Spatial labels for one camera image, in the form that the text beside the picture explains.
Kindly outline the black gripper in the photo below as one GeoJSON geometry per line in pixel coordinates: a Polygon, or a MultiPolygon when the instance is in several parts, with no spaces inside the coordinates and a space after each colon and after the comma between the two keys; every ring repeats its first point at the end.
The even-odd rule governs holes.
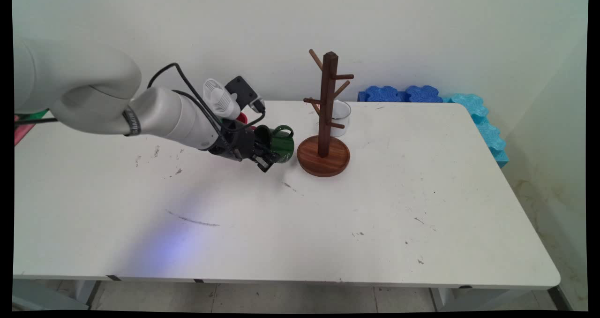
{"type": "Polygon", "coordinates": [[[212,155],[242,161],[251,159],[266,173],[281,160],[277,152],[271,151],[270,143],[256,140],[254,131],[240,121],[222,121],[222,130],[216,142],[208,148],[212,155]]]}

